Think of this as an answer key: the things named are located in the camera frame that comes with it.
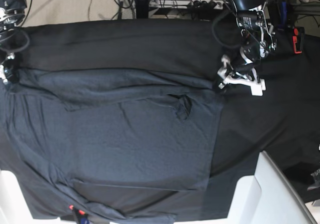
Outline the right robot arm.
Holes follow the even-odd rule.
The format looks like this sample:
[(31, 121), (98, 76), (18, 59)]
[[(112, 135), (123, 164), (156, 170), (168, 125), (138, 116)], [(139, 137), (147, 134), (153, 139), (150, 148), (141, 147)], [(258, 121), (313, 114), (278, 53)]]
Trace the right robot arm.
[(18, 81), (18, 54), (30, 44), (30, 37), (22, 28), (28, 13), (27, 0), (0, 0), (0, 78), (8, 85)]

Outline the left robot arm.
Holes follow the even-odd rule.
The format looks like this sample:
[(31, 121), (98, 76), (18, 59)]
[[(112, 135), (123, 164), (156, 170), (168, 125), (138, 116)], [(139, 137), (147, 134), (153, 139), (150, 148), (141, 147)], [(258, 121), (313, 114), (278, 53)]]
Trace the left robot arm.
[[(216, 41), (223, 47), (237, 51), (231, 59), (224, 54), (221, 57), (222, 66), (217, 71), (220, 90), (226, 90), (231, 85), (243, 85), (250, 88), (253, 96), (262, 96), (266, 90), (265, 80), (260, 78), (255, 66), (273, 53), (277, 47), (274, 37), (274, 26), (267, 21), (265, 6), (268, 0), (222, 0), (226, 10), (216, 17), (211, 26)], [(228, 44), (220, 39), (217, 25), (228, 14), (235, 17), (241, 34), (240, 44)]]

